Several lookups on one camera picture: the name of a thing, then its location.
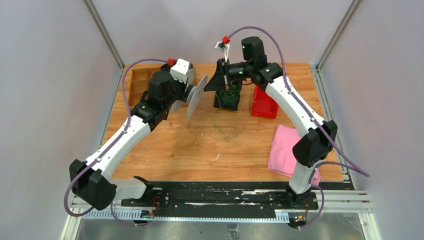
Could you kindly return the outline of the red plastic bin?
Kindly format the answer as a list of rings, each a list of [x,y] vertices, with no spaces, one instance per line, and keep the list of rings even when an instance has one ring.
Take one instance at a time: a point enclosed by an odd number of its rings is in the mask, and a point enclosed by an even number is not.
[[[259,86],[256,86],[253,93],[253,103],[251,115],[256,117],[275,119],[278,114],[279,105],[268,96]]]

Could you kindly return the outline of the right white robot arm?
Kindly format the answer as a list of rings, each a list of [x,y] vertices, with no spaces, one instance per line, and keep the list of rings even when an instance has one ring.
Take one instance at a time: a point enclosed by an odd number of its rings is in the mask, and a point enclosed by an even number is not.
[[[333,150],[338,130],[333,121],[324,120],[299,95],[276,62],[268,62],[263,41],[257,36],[241,41],[243,61],[230,63],[230,39],[225,36],[215,47],[224,57],[217,60],[216,70],[204,87],[206,92],[228,90],[233,82],[250,79],[272,98],[293,122],[300,140],[292,148],[296,164],[286,187],[285,201],[294,209],[301,207],[311,193],[313,171]]]

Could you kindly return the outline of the wooden compartment tray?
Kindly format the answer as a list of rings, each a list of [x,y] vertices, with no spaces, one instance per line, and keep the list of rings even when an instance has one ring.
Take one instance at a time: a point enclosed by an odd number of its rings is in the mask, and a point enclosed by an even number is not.
[[[125,77],[125,94],[131,108],[141,100],[144,91],[149,88],[149,80],[161,66],[160,63],[136,64],[128,71]]]

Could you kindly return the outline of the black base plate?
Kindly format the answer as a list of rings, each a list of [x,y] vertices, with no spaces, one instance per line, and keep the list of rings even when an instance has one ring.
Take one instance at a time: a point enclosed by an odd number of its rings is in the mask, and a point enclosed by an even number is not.
[[[154,181],[143,198],[120,200],[118,206],[153,209],[157,217],[213,219],[271,219],[276,210],[319,209],[314,192],[294,203],[287,186],[287,181]]]

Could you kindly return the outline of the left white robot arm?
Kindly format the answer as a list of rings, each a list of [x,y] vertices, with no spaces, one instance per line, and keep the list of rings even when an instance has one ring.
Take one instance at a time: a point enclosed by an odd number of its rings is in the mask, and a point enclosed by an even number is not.
[[[192,68],[153,73],[139,103],[129,112],[118,131],[86,160],[75,159],[71,163],[71,182],[63,200],[70,215],[70,193],[99,211],[119,200],[134,199],[142,207],[152,203],[151,186],[144,178],[134,176],[112,180],[111,176],[133,147],[167,119],[170,110],[177,112],[183,102],[190,101],[189,92],[196,88],[193,85],[194,75]]]

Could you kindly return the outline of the pink cloth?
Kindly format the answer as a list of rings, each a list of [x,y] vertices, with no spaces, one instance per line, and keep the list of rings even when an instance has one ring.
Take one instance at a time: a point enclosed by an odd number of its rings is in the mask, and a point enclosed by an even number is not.
[[[278,125],[271,142],[268,170],[292,178],[297,162],[293,147],[300,139],[295,128]]]

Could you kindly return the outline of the aluminium frame rail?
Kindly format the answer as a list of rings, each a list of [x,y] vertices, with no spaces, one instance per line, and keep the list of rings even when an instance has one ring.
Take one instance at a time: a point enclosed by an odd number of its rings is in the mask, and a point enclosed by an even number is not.
[[[119,90],[119,85],[121,84],[121,77],[124,71],[124,62],[122,58],[120,57],[118,50],[116,49],[103,21],[102,18],[95,6],[95,3],[92,0],[84,0],[83,1],[89,16],[92,18],[92,21],[94,22],[97,32],[100,34],[102,40],[104,41],[106,48],[111,55],[112,59],[114,60],[116,64],[116,71],[115,76],[113,77],[113,85],[109,94],[109,106],[108,106],[108,112],[107,112],[107,120],[105,122],[105,127],[103,129],[100,143],[103,144],[106,139],[107,134],[107,128],[110,122],[110,115],[112,114],[113,106],[115,104],[116,100],[116,93]],[[72,187],[76,184],[77,180],[80,178],[77,177],[76,180],[71,180],[69,186],[67,187],[63,199],[63,204],[65,211],[68,213],[68,217],[64,226],[64,229],[62,231],[61,239],[62,240],[74,240],[77,231],[78,231],[78,224],[81,221],[81,217],[85,214],[89,213],[90,210],[88,209],[85,212],[81,213],[74,213],[71,211],[71,208],[69,207],[69,204],[73,202],[73,198],[69,198],[69,194],[71,193]]]
[[[326,64],[327,60],[329,59],[331,53],[333,52],[334,48],[336,47],[337,43],[339,42],[340,38],[342,37],[344,31],[346,30],[348,24],[352,20],[354,14],[358,10],[359,6],[361,5],[363,1],[362,0],[351,0],[348,9],[346,10],[345,14],[343,15],[342,20],[340,21],[339,25],[337,26],[333,36],[331,37],[329,43],[327,44],[325,50],[323,51],[322,56],[320,57],[318,63],[316,65],[311,65],[311,71],[314,80],[316,81],[316,87],[318,89],[318,95],[319,99],[321,101],[321,105],[323,107],[324,116],[328,118],[333,118],[333,110],[331,107],[331,104],[328,100],[327,92],[326,92],[326,86],[323,82],[323,74],[322,74],[322,68]],[[364,233],[364,237],[366,240],[380,240],[381,236],[377,227],[377,224],[375,222],[374,214],[371,212],[359,212],[358,213],[359,221],[361,224],[361,229]]]

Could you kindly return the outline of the black plastic bin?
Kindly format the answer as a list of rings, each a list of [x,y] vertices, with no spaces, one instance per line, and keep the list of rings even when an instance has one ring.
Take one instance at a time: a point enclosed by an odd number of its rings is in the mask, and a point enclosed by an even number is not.
[[[213,107],[222,110],[237,111],[241,98],[242,84],[235,82],[228,90],[215,92]]]

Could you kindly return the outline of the right aluminium frame rail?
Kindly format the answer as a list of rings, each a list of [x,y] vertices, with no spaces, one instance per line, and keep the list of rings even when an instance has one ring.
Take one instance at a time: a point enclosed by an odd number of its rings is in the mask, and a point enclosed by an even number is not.
[[[333,110],[331,107],[331,104],[328,100],[327,92],[326,92],[326,86],[323,82],[323,74],[322,74],[322,68],[326,64],[327,60],[329,59],[331,53],[333,52],[334,48],[336,47],[337,43],[339,42],[340,38],[342,37],[344,31],[346,30],[348,24],[352,20],[354,14],[358,10],[359,6],[361,5],[363,1],[362,0],[351,0],[348,9],[346,10],[345,14],[343,15],[342,20],[340,21],[339,25],[337,26],[333,36],[331,37],[329,43],[327,44],[325,50],[323,51],[322,56],[320,57],[318,63],[316,65],[311,65],[311,71],[314,80],[316,81],[316,87],[318,89],[318,95],[319,99],[321,101],[321,105],[323,107],[324,116],[328,118],[333,118]],[[377,224],[375,222],[374,214],[371,212],[359,212],[358,213],[359,221],[361,224],[361,229],[364,233],[364,237],[366,240],[380,240],[381,236],[377,227]]]

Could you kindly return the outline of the grey filament spool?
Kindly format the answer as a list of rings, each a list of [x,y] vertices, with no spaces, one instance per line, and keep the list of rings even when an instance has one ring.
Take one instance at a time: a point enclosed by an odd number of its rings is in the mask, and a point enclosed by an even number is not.
[[[204,88],[208,82],[208,76],[205,75],[200,82],[198,83],[198,85],[193,85],[193,80],[195,77],[195,72],[193,68],[190,68],[187,71],[187,88],[184,92],[184,100],[177,100],[175,101],[172,106],[172,112],[173,113],[177,113],[179,111],[179,109],[182,107],[183,103],[187,103],[188,107],[187,107],[187,111],[186,111],[186,118],[190,119],[192,117],[192,115],[194,114],[194,112],[196,111],[201,98],[204,94]]]

